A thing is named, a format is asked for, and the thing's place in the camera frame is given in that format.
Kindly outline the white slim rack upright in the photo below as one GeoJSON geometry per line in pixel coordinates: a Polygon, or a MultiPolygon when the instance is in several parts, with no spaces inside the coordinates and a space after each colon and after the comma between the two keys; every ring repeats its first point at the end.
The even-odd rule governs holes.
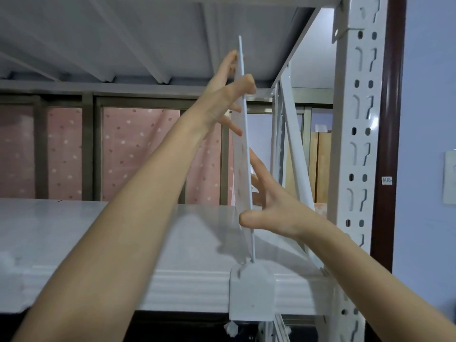
{"type": "Polygon", "coordinates": [[[275,180],[285,187],[286,155],[286,125],[283,104],[283,94],[280,82],[273,88],[272,98],[272,137],[271,137],[271,165],[270,172],[275,180]]]}

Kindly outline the dark brown door frame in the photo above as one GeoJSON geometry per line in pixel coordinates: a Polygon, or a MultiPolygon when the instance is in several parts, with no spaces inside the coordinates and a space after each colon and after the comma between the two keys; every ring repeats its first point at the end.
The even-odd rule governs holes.
{"type": "Polygon", "coordinates": [[[392,272],[407,0],[388,0],[371,256],[392,272]],[[393,185],[382,185],[392,176],[393,185]]]}

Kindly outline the light wooden cabinet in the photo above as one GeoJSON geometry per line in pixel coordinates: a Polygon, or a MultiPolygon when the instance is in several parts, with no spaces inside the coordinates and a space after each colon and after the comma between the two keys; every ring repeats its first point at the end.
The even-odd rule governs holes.
{"type": "Polygon", "coordinates": [[[328,205],[332,132],[312,132],[309,177],[315,210],[325,214],[328,205]]]}

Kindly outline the white shelf divider panel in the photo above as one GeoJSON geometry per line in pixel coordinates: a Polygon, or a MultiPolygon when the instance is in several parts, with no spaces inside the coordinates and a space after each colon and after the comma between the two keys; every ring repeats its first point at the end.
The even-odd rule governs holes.
{"type": "MultiPolygon", "coordinates": [[[[235,80],[245,75],[243,63],[242,36],[238,36],[237,50],[239,60],[237,62],[235,80]]],[[[251,166],[249,157],[248,143],[248,120],[247,120],[247,101],[246,94],[243,94],[237,102],[241,107],[241,112],[232,113],[232,121],[242,130],[242,136],[233,136],[233,194],[236,212],[240,216],[242,212],[252,210],[252,184],[251,184],[251,166]]],[[[255,242],[254,230],[241,227],[246,246],[248,248],[248,259],[251,263],[255,262],[255,242]]]]}

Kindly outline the pink dotted curtain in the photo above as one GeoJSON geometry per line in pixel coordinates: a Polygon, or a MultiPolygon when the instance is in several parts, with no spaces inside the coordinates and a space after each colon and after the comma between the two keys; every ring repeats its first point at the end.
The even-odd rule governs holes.
{"type": "MultiPolygon", "coordinates": [[[[0,198],[34,199],[34,108],[0,105],[0,198]]],[[[48,199],[82,200],[83,110],[46,107],[48,199]]],[[[102,201],[110,201],[180,117],[180,110],[102,108],[102,201]]],[[[185,183],[185,204],[219,205],[222,128],[200,144],[185,183]]]]}

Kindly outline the white diagonal rack brace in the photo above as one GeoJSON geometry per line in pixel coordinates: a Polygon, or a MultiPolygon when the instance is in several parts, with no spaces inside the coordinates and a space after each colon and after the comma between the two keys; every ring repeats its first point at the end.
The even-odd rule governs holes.
{"type": "Polygon", "coordinates": [[[315,211],[308,165],[300,135],[299,120],[288,68],[285,68],[280,76],[278,97],[280,98],[281,119],[285,128],[283,186],[294,198],[312,211],[315,211]]]}

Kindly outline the white perforated rack upright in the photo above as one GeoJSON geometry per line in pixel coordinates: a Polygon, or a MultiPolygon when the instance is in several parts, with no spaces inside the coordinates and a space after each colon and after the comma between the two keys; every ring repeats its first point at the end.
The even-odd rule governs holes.
{"type": "Polygon", "coordinates": [[[328,219],[370,253],[388,0],[341,0],[328,219]]]}

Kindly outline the white divider clamp bracket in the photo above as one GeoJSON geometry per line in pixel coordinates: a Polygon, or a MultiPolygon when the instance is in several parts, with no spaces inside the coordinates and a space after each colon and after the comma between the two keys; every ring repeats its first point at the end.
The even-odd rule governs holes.
{"type": "Polygon", "coordinates": [[[263,264],[237,264],[230,271],[229,319],[271,322],[275,318],[276,280],[263,264]]]}

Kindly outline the person's right forearm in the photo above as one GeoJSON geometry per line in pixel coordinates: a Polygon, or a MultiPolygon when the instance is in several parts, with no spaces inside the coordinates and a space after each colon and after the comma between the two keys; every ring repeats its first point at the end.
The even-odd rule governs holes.
{"type": "Polygon", "coordinates": [[[456,325],[314,211],[300,238],[322,260],[382,342],[456,342],[456,325]]]}

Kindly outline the white ribbed metal rack shelf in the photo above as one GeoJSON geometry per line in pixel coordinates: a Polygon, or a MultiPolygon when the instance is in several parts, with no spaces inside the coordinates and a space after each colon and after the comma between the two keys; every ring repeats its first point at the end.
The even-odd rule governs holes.
{"type": "Polygon", "coordinates": [[[239,36],[268,90],[341,1],[0,0],[0,91],[197,96],[239,36]]]}

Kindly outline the grey metal window frame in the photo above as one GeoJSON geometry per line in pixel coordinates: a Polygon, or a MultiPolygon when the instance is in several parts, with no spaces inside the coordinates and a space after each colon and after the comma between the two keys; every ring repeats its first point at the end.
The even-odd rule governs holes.
{"type": "Polygon", "coordinates": [[[47,150],[46,107],[81,108],[83,110],[82,145],[82,200],[102,201],[102,108],[143,108],[180,110],[180,117],[193,104],[186,99],[163,99],[145,97],[99,97],[91,92],[79,95],[3,95],[0,105],[31,105],[34,108],[35,140],[35,190],[34,199],[48,199],[48,160],[47,155],[39,155],[39,150],[47,150]]]}

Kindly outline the person's left hand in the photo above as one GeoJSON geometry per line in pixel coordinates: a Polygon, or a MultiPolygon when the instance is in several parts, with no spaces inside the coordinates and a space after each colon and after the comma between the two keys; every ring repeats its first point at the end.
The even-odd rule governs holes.
{"type": "Polygon", "coordinates": [[[203,94],[185,113],[185,128],[197,143],[203,140],[216,123],[225,125],[237,136],[242,136],[240,127],[225,115],[230,110],[241,112],[241,107],[236,104],[240,97],[231,97],[231,83],[227,84],[228,79],[235,75],[238,60],[238,51],[230,51],[203,94]]]}

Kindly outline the white wall switch plate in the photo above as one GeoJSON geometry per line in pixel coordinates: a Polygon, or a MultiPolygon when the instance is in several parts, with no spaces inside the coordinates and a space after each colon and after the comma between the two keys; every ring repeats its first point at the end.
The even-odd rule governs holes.
{"type": "Polygon", "coordinates": [[[444,204],[456,205],[456,149],[444,155],[442,200],[444,204]]]}

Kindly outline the person's right hand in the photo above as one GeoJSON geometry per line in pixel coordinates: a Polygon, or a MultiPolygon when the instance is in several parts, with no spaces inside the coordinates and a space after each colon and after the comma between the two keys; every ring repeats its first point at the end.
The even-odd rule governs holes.
{"type": "Polygon", "coordinates": [[[252,149],[249,150],[249,157],[254,170],[251,182],[257,190],[252,192],[252,202],[266,211],[266,230],[304,242],[309,232],[326,220],[290,195],[252,149]]]}

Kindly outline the white flat metal rack shelf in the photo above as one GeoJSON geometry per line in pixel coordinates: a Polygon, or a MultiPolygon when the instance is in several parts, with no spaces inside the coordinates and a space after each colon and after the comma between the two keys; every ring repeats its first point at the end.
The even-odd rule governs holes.
{"type": "MultiPolygon", "coordinates": [[[[106,206],[0,198],[0,313],[31,306],[106,206]]],[[[326,315],[333,286],[292,240],[255,231],[256,257],[276,280],[275,311],[326,315]]],[[[227,313],[231,268],[247,259],[234,207],[178,205],[140,310],[227,313]]]]}

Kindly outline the person's left forearm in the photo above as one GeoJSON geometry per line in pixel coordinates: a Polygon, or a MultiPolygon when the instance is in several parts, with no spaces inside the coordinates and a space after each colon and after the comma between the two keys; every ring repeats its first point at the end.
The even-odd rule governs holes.
{"type": "Polygon", "coordinates": [[[11,342],[123,342],[219,112],[195,103],[59,264],[11,342]]]}

